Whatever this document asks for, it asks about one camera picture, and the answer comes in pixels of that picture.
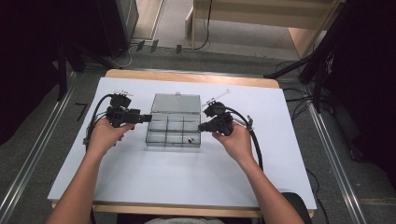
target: wooden desk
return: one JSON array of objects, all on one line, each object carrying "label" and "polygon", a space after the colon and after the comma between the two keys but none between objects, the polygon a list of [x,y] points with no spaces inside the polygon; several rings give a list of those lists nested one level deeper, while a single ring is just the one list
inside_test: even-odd
[{"label": "wooden desk", "polygon": [[[330,26],[340,0],[214,0],[210,20],[289,27],[300,58],[309,54],[320,33]],[[194,0],[191,46],[197,19],[207,19],[210,0]]]},{"label": "wooden desk", "polygon": [[[249,87],[261,87],[261,88],[273,88],[278,89],[278,84],[275,80],[272,79],[262,79],[262,78],[243,78],[243,77],[226,77],[226,76],[210,76],[210,75],[199,75],[199,74],[181,74],[181,73],[173,73],[173,72],[158,72],[158,71],[127,71],[127,70],[110,70],[107,72],[106,77],[117,77],[118,78],[132,78],[132,79],[144,79],[144,80],[162,80],[162,81],[175,81],[175,82],[194,82],[194,83],[210,83],[210,84],[226,84],[226,85],[235,85],[235,86],[249,86]],[[118,147],[122,147],[122,142],[118,143]],[[227,164],[225,167],[230,165],[229,158],[223,158],[221,161],[227,160]],[[76,161],[76,157],[73,157],[70,161]],[[103,161],[102,166],[107,166],[108,163]],[[72,173],[72,169],[64,168],[68,170],[69,173]],[[54,182],[55,186],[59,186],[57,180]],[[216,207],[216,206],[203,206],[203,205],[174,205],[174,204],[157,204],[157,203],[101,203],[94,202],[93,210],[97,212],[111,212],[111,213],[129,213],[129,214],[152,214],[152,215],[176,215],[176,216],[206,216],[206,217],[260,217],[260,211],[258,207]]]}]

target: person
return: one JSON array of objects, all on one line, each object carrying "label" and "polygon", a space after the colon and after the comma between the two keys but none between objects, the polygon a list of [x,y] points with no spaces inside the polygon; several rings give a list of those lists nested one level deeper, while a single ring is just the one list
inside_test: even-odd
[{"label": "person", "polygon": [[[113,128],[108,119],[97,121],[87,153],[64,195],[49,215],[48,224],[88,223],[101,160],[133,127],[133,124],[124,124],[119,128]],[[245,127],[234,122],[230,136],[220,133],[212,135],[223,144],[227,153],[246,174],[266,224],[304,223],[298,212],[275,188],[254,160],[250,134]]]}]

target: floor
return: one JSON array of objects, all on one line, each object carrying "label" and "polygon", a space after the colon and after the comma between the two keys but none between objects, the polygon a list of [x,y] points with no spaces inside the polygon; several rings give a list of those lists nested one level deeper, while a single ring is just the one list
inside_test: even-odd
[{"label": "floor", "polygon": [[[191,0],[164,2],[161,19],[158,21],[153,37],[160,40],[159,46],[162,48],[150,52],[148,41],[148,46],[143,47],[142,50],[132,49],[113,60],[120,64],[131,62],[124,69],[215,72],[240,77],[262,77],[263,74],[271,74],[287,66],[290,64],[288,61],[298,60],[293,51],[290,36],[282,28],[276,27],[262,27],[265,28],[266,35],[256,33],[257,36],[247,38],[246,35],[227,33],[227,25],[224,26],[225,30],[222,32],[228,34],[230,39],[224,40],[224,43],[221,42],[223,41],[220,38],[223,36],[221,33],[211,33],[211,44],[205,50],[183,50],[182,53],[176,54],[175,45],[189,45],[189,40],[184,37],[182,26],[170,29],[170,24],[176,27],[175,21],[179,21],[178,18],[173,18],[176,13],[170,13],[176,7],[176,2],[180,8],[187,10]],[[184,13],[179,14],[180,18],[185,17]],[[214,22],[210,23],[210,27],[221,31],[221,27],[217,27]],[[233,29],[241,29],[245,34],[253,35],[249,31],[250,28],[245,25]],[[16,197],[15,204],[8,209],[2,204],[0,223],[43,223],[50,213],[48,192],[82,125],[82,119],[78,119],[82,108],[78,103],[90,105],[97,82],[106,73],[106,70],[95,62],[87,60],[87,65],[83,74],[74,74],[70,77],[70,95],[67,101],[64,101],[62,115],[55,122],[56,128],[49,130],[48,141],[44,144],[42,151],[37,153],[40,160],[33,165],[34,169],[28,176],[27,182],[20,185],[21,191]],[[323,110],[320,115],[316,115],[311,107],[307,107],[306,110],[302,110],[301,106],[298,107],[299,104],[305,104],[305,100],[302,100],[304,94],[301,91],[311,89],[309,85],[301,86],[297,79],[298,75],[299,71],[294,70],[278,81],[281,88],[285,90],[286,99],[297,99],[288,103],[290,115],[295,114],[294,111],[301,111],[293,122],[294,130],[305,166],[318,179],[317,182],[313,175],[308,175],[313,191],[318,190],[318,198],[324,206],[324,210],[320,209],[318,203],[313,222],[326,223],[326,213],[330,223],[395,223],[396,193],[387,181],[384,172],[370,162],[359,163],[350,159],[347,143],[335,118],[330,113]],[[7,197],[9,187],[15,183],[26,159],[30,157],[29,154],[35,147],[35,140],[45,127],[47,119],[51,117],[53,108],[61,106],[56,103],[56,97],[57,88],[54,88],[22,124],[14,137],[0,146],[0,196],[2,200]],[[331,148],[328,149],[324,145],[323,134],[318,131],[320,125],[317,123],[318,119],[324,121],[333,152]],[[341,171],[346,175],[346,180],[340,180],[337,177],[340,167],[334,167],[331,157],[334,153],[341,164]],[[343,189],[345,183],[352,191]],[[358,209],[361,210],[363,219],[355,219],[346,196],[357,198]],[[11,213],[4,216],[6,210]],[[95,215],[98,223],[115,223],[114,214],[97,213]]]}]

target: white tabletop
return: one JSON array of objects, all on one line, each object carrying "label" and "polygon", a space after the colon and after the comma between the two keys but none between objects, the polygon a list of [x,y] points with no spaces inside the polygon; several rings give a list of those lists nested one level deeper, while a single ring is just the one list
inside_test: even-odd
[{"label": "white tabletop", "polygon": [[[219,101],[253,118],[268,178],[281,192],[295,192],[308,209],[316,209],[282,90],[114,77],[100,80],[84,124],[49,193],[50,200],[59,200],[73,178],[85,153],[82,139],[93,110],[113,89],[133,93],[129,107],[140,109],[142,114],[150,113],[155,93],[197,94],[204,102],[230,90]],[[99,112],[108,106],[109,100],[105,100]],[[202,122],[208,120],[202,113]],[[200,148],[147,147],[147,128],[147,123],[136,124],[122,142],[107,152],[99,171],[95,201],[258,207],[245,174],[211,133],[202,133]]]}]

